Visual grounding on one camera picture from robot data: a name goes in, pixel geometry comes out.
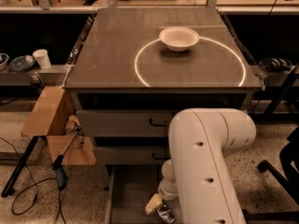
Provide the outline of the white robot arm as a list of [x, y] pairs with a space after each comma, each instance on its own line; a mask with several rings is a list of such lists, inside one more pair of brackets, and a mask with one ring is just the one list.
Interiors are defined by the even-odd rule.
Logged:
[[224, 158], [250, 146], [251, 117], [230, 108], [191, 108], [177, 113], [168, 130], [170, 159], [158, 192], [145, 207], [172, 224], [165, 201], [178, 199], [182, 224], [246, 224]]

